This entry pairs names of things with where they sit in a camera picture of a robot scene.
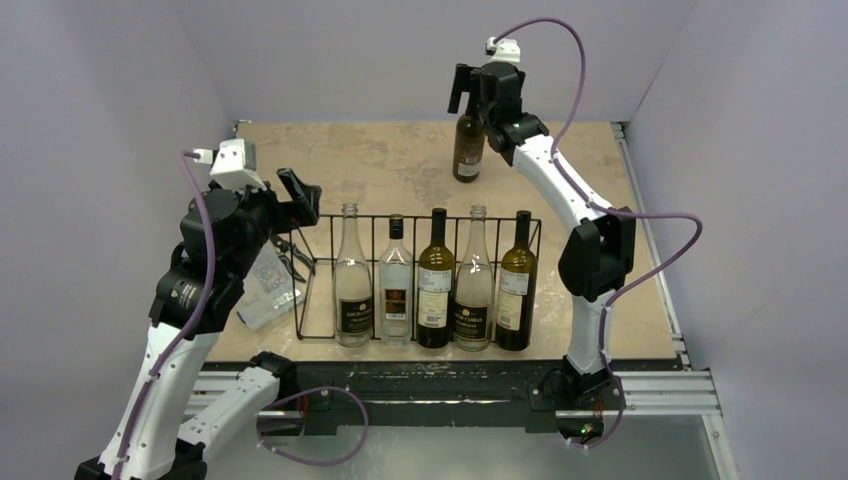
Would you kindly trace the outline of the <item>green bottle white label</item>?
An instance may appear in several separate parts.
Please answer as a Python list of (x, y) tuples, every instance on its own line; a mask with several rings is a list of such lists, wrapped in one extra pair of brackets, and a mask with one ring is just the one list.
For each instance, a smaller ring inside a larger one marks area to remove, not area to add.
[(455, 257), (446, 244), (447, 210), (434, 208), (430, 242), (419, 257), (416, 338), (427, 349), (439, 349), (450, 339), (449, 310)]

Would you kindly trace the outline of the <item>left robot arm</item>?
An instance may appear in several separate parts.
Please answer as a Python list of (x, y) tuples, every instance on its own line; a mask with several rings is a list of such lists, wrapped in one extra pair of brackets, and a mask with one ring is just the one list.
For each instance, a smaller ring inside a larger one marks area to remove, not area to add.
[(274, 235), (313, 227), (322, 189), (290, 168), (277, 172), (290, 200), (269, 183), (240, 190), (191, 185), (193, 199), (180, 221), (183, 237), (155, 287), (141, 370), (124, 415), (103, 452), (82, 462), (77, 479), (203, 479), (226, 426), (247, 407), (237, 403), (197, 433), (182, 426), (194, 383), (244, 279)]

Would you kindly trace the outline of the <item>black wire wine rack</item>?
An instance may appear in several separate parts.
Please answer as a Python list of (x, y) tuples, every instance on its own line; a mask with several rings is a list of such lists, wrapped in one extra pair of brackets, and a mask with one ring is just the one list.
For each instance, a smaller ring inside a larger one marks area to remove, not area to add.
[[(363, 256), (368, 268), (374, 312), (382, 311), (377, 289), (379, 287), (379, 257), (389, 243), (388, 214), (359, 214), (358, 231)], [(430, 243), (430, 214), (406, 215), (404, 217), (404, 245), (413, 256), (410, 304), (417, 312), (419, 256)], [(511, 247), (512, 235), (517, 219), (514, 217), (489, 216), (485, 219), (487, 248), (493, 269), (493, 278), (499, 279), (499, 266), (506, 250)], [(343, 215), (325, 213), (316, 227), (294, 230), (284, 239), (309, 256), (312, 266), (307, 267), (295, 255), (288, 254), (289, 261), (299, 268), (304, 278), (295, 286), (300, 289), (302, 303), (294, 307), (294, 328), (299, 340), (334, 340), (336, 338), (334, 310), (325, 311), (330, 305), (333, 292), (333, 276), (337, 255), (341, 248)]]

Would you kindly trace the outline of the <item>clear bottle black cap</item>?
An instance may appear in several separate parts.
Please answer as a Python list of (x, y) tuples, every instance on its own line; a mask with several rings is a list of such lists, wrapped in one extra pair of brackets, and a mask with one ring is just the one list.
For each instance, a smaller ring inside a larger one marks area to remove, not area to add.
[(411, 338), (413, 255), (404, 244), (404, 217), (393, 214), (388, 245), (379, 258), (379, 300), (382, 341), (405, 346)]

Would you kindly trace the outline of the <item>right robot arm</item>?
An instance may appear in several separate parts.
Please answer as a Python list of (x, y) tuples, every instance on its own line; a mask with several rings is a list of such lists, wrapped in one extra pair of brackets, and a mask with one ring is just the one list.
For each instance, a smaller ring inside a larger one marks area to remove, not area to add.
[(491, 149), (541, 193), (568, 235), (559, 277), (572, 296), (571, 340), (560, 368), (564, 399), (584, 407), (612, 380), (607, 352), (612, 300), (634, 264), (636, 222), (616, 210), (566, 161), (549, 129), (522, 107), (525, 74), (513, 64), (455, 67), (448, 111), (466, 96)]

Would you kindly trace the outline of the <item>dark bottle silver neck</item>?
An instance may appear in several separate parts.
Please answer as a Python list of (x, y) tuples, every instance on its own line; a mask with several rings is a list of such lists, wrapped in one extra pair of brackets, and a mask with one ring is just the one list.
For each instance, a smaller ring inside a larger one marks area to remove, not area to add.
[(484, 143), (484, 126), (479, 117), (477, 97), (471, 93), (465, 112), (455, 127), (452, 174), (456, 180), (470, 183), (478, 178)]

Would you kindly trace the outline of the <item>clear bottle black label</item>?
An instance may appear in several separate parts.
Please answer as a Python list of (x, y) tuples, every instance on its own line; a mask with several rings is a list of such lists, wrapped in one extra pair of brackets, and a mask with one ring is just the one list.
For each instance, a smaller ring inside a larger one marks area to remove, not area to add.
[(469, 235), (457, 269), (454, 295), (453, 337), (465, 351), (485, 350), (491, 341), (490, 313), (494, 302), (494, 273), (486, 244), (487, 209), (473, 205)]

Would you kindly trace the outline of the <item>dark green wine bottle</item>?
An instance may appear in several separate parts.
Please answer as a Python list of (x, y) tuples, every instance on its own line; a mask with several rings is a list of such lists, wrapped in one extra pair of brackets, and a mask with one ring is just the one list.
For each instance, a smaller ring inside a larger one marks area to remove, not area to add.
[(532, 213), (516, 212), (514, 245), (500, 264), (495, 341), (508, 351), (521, 351), (530, 344), (537, 259), (530, 247)]

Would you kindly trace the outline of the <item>clear tall bottle dark label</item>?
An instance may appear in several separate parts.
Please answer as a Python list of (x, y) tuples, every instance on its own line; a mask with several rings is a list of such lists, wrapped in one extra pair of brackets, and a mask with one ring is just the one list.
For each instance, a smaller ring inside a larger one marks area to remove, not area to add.
[(360, 240), (358, 206), (345, 202), (341, 213), (342, 238), (333, 268), (335, 334), (341, 346), (358, 348), (373, 333), (373, 283)]

